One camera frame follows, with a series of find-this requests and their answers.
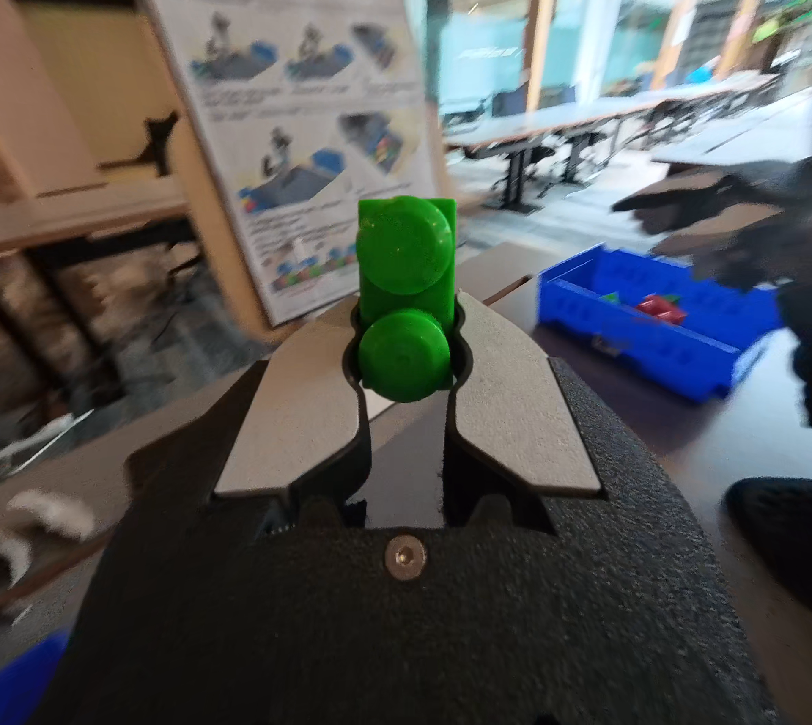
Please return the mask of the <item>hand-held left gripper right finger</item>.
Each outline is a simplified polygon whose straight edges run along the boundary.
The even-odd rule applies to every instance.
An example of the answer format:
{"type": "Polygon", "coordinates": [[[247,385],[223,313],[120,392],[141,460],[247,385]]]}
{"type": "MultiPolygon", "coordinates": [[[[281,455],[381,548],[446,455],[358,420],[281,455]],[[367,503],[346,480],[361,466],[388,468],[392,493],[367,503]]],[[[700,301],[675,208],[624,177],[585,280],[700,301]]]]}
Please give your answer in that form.
{"type": "Polygon", "coordinates": [[[472,295],[460,291],[455,304],[461,365],[449,409],[462,444],[534,493],[598,496],[601,480],[547,354],[472,295]]]}

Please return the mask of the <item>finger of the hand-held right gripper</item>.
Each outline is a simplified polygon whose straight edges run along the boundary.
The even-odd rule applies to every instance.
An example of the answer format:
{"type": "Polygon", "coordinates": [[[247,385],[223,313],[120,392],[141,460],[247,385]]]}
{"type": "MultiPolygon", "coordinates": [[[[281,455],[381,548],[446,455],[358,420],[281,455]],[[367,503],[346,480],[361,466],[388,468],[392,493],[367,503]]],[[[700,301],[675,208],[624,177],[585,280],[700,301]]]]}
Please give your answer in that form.
{"type": "Polygon", "coordinates": [[[671,233],[650,253],[687,264],[696,281],[741,292],[810,286],[810,208],[727,208],[671,233]]]}
{"type": "Polygon", "coordinates": [[[800,162],[710,165],[670,175],[612,205],[649,235],[673,233],[739,205],[781,210],[800,205],[800,162]]]}

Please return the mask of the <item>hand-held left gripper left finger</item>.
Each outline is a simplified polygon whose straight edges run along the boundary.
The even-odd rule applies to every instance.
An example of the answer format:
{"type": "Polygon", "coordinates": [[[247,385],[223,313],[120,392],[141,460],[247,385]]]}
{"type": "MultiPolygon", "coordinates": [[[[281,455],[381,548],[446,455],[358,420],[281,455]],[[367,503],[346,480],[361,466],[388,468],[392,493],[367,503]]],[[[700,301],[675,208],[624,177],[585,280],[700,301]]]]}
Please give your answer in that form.
{"type": "Polygon", "coordinates": [[[357,298],[340,301],[271,355],[214,493],[353,497],[371,470],[370,420],[354,370],[357,298]]]}

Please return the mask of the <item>red mega block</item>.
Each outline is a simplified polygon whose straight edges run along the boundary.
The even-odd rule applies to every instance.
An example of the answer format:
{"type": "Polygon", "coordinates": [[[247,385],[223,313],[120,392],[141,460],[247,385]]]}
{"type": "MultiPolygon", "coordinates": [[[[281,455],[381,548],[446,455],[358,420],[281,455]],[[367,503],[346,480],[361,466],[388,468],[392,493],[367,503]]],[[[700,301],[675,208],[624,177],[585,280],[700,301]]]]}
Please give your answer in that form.
{"type": "Polygon", "coordinates": [[[688,314],[680,307],[679,297],[669,299],[663,294],[649,294],[635,309],[642,314],[673,326],[682,326],[688,314]]]}

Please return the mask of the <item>blue plastic bin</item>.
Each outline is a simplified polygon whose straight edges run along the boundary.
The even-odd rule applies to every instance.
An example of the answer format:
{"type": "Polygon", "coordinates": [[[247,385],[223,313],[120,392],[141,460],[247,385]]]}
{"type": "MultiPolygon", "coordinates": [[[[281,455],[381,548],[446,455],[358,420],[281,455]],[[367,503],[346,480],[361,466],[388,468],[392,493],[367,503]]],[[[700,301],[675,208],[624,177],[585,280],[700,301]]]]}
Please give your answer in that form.
{"type": "Polygon", "coordinates": [[[638,376],[703,404],[726,398],[784,327],[775,288],[740,292],[696,281],[687,264],[599,244],[540,274],[538,321],[619,361],[638,376]],[[601,301],[619,292],[625,307],[601,301]],[[679,297],[673,326],[639,313],[649,294],[679,297]]]}

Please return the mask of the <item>blue plastic object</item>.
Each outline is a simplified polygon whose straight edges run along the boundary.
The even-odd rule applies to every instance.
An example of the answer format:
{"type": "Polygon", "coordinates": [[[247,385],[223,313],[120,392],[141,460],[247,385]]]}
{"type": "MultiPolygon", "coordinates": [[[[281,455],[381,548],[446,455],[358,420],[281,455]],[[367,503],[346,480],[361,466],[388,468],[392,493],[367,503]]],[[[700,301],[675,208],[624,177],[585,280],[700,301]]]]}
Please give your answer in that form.
{"type": "Polygon", "coordinates": [[[62,658],[69,633],[56,632],[1,669],[1,724],[25,724],[62,658]]]}

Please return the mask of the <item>long dark table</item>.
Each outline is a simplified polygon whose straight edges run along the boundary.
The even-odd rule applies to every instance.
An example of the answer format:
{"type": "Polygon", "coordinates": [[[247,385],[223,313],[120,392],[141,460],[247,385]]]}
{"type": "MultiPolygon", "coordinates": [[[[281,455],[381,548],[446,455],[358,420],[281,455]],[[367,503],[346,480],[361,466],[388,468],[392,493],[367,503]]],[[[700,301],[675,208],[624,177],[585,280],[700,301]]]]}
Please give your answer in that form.
{"type": "Polygon", "coordinates": [[[690,126],[707,110],[730,110],[737,102],[761,104],[778,85],[778,74],[745,70],[732,77],[714,82],[683,84],[633,96],[602,97],[588,104],[557,104],[550,108],[506,117],[488,118],[467,130],[458,130],[444,136],[447,151],[460,151],[470,161],[483,161],[492,157],[507,159],[507,172],[503,179],[499,199],[484,202],[487,209],[528,215],[538,206],[524,200],[527,166],[536,148],[552,149],[545,141],[555,138],[570,147],[570,154],[558,179],[544,179],[545,194],[557,182],[576,182],[576,172],[582,153],[590,146],[590,137],[606,125],[614,125],[610,135],[610,149],[606,157],[611,160],[618,148],[618,139],[625,121],[643,118],[644,137],[649,139],[662,122],[667,122],[666,134],[672,135],[680,117],[690,126]]]}

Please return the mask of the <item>printed instruction sheet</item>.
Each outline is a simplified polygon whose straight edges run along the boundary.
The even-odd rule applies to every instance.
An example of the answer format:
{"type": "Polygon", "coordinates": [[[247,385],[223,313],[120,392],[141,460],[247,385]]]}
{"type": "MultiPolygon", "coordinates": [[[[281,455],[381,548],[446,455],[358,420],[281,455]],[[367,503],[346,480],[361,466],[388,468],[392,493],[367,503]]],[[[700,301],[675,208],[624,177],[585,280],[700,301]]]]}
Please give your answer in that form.
{"type": "Polygon", "coordinates": [[[405,0],[144,0],[272,325],[357,288],[357,203],[432,197],[405,0]]]}

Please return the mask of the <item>wooden table frame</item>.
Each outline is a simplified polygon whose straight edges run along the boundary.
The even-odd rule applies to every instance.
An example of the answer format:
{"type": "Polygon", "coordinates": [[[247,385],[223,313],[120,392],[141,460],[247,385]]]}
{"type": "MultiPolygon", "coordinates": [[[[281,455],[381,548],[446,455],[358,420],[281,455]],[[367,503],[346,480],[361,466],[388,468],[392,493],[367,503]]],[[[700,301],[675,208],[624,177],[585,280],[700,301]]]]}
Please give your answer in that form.
{"type": "Polygon", "coordinates": [[[137,13],[1,0],[1,95],[2,253],[185,217],[155,164],[110,167],[180,111],[137,13]]]}

